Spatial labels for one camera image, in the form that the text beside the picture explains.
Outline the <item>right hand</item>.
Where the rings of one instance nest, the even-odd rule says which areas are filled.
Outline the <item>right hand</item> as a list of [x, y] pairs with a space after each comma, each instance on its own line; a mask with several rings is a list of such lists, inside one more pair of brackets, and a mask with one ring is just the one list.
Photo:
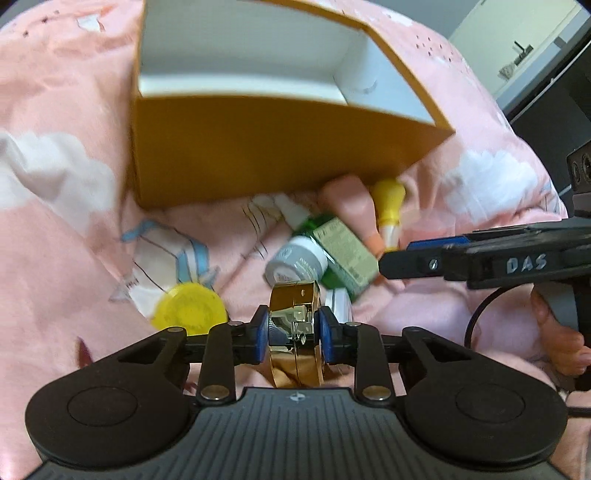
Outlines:
[[590, 366], [590, 348], [581, 333], [561, 325], [549, 305], [536, 292], [531, 304], [540, 330], [542, 346], [555, 369], [563, 375], [578, 377]]

